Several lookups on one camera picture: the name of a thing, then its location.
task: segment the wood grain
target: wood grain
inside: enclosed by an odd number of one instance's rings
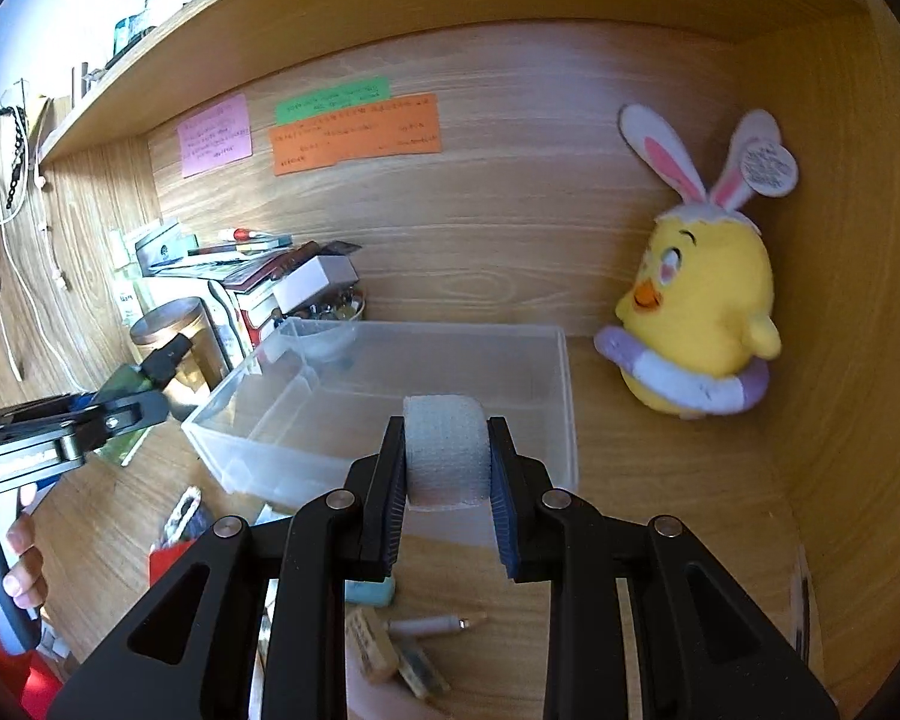
[[[512,19],[607,19],[742,40],[861,0],[198,0],[146,37],[47,143],[56,159],[143,134],[207,98],[397,35]]]
[[[757,211],[783,356],[761,410],[852,717],[900,656],[900,26],[882,0],[740,47],[802,168]]]
[[[0,203],[7,198],[13,122],[0,117]],[[96,388],[114,368],[130,358],[108,274],[111,259],[107,231],[132,229],[157,215],[154,179],[141,139],[84,151],[45,170],[47,191],[32,179],[26,205],[7,225],[7,246],[34,295],[43,327],[84,388]],[[47,214],[53,248],[69,282],[62,292],[53,285],[44,236],[39,226]],[[0,406],[73,391],[62,366],[40,338],[31,305],[10,269],[0,234],[0,312],[10,346],[24,374],[14,379],[0,329]]]
[[[569,351],[581,495],[611,517],[677,515],[787,631],[797,530],[756,421],[659,415],[632,397],[588,338],[572,338]],[[202,486],[215,514],[256,514],[253,499],[221,492],[175,423],[156,428],[128,469],[90,461],[37,510],[52,587],[47,613],[78,658],[145,591],[149,546],[191,484]],[[394,617],[490,613],[466,635],[428,641],[454,688],[440,705],[456,717],[540,717],[546,586],[511,584],[494,550],[422,538],[403,539],[395,571]],[[813,663],[819,671],[818,650]]]
[[[634,157],[621,105],[666,116],[704,177],[738,114],[730,45],[618,23],[500,23],[341,52],[242,88],[253,156],[181,178],[172,119],[149,137],[160,209],[199,236],[289,230],[362,245],[368,319],[548,322],[592,334],[629,287],[653,217],[679,198]],[[443,153],[275,177],[281,100],[381,74],[436,92]]]

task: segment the gold canister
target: gold canister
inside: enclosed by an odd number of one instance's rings
[[[193,348],[180,362],[176,378],[165,389],[170,413],[180,421],[210,397],[210,391],[230,372],[217,330],[200,298],[178,298],[157,306],[130,328],[130,339],[146,357],[183,333]]]

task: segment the sticky note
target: sticky note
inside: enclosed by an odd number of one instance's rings
[[[247,98],[233,95],[185,119],[176,128],[176,136],[184,178],[250,156],[253,146]]]
[[[299,122],[300,119],[350,108],[352,105],[376,103],[379,100],[389,100],[389,81],[383,76],[345,83],[284,100],[276,106],[276,124],[278,126],[292,124]]]
[[[274,127],[274,174],[329,167],[344,159],[442,150],[437,95],[407,95]]]

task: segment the blue eraser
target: blue eraser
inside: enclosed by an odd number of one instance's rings
[[[348,604],[363,604],[368,607],[388,607],[394,603],[396,582],[394,577],[384,581],[343,581],[343,600]]]

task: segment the pink inner ear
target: pink inner ear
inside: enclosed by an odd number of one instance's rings
[[[660,175],[666,176],[669,180],[679,186],[683,190],[684,196],[695,202],[703,202],[700,190],[694,185],[685,172],[677,165],[666,148],[660,146],[660,143],[653,138],[645,138],[643,142],[644,148],[647,150],[647,156],[650,158],[650,165]]]
[[[714,205],[727,208],[727,203],[730,202],[732,196],[737,194],[737,190],[740,189],[743,182],[744,175],[739,170],[735,170],[727,177],[724,183],[717,187],[717,191],[711,196],[710,200]]]

